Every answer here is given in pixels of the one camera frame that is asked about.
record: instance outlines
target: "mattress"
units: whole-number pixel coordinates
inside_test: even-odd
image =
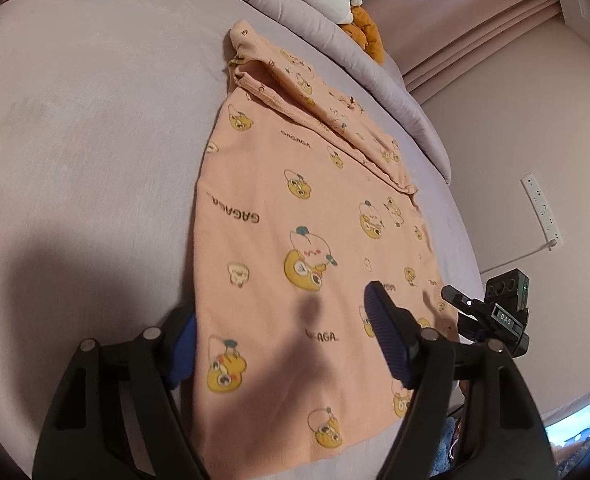
[[[11,0],[0,7],[0,442],[27,472],[79,341],[131,339],[190,290],[193,189],[242,18],[396,137],[444,280],[482,296],[441,174],[277,22],[241,0]],[[271,478],[375,478],[396,431]]]

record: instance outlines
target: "electrical outlet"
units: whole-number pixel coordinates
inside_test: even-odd
[[[531,171],[521,179],[521,183],[526,190],[530,203],[533,204],[537,219],[541,224],[541,228],[544,230],[546,241],[550,242],[551,240],[556,240],[557,244],[555,247],[561,246],[564,243],[562,235],[560,234],[555,218],[553,217],[553,212],[550,210],[550,205],[539,187],[539,182],[537,182],[537,179],[535,178],[535,174]]]

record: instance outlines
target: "curtain fold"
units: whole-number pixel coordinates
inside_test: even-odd
[[[559,0],[366,0],[364,8],[420,103],[561,12]]]

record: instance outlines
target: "cable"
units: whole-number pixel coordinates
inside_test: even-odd
[[[537,254],[537,253],[539,253],[539,251],[543,251],[544,249],[550,249],[552,247],[555,247],[556,245],[557,245],[557,240],[550,240],[548,243],[545,243],[544,245],[542,245],[539,249],[535,249],[532,253],[524,254],[523,256],[519,256],[518,258],[513,258],[512,260],[510,260],[508,262],[496,265],[494,267],[491,267],[490,269],[481,270],[479,273],[485,274],[486,272],[490,272],[491,270],[499,269],[500,267],[504,267],[504,266],[510,265],[512,263],[515,263],[517,260],[521,260],[522,258],[526,258],[527,256],[533,256],[533,254]]]
[[[449,418],[450,416],[455,415],[455,413],[459,412],[459,410],[461,410],[464,407],[464,405],[462,404],[459,408],[455,408],[452,412],[450,412],[448,415],[446,415],[446,418]]]
[[[452,445],[450,446],[450,449],[448,450],[448,458],[451,460],[455,460],[455,457],[453,456],[453,448],[457,445],[458,442],[459,442],[459,437],[457,437],[455,439],[455,442],[452,443]]]

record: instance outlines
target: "blue fluffy fabric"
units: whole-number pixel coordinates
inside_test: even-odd
[[[435,458],[435,464],[433,464],[431,476],[438,475],[450,469],[448,450],[450,449],[450,443],[453,440],[454,434],[455,419],[450,416],[446,419],[446,424],[444,425],[444,433],[441,435],[440,445],[437,448],[437,457]]]

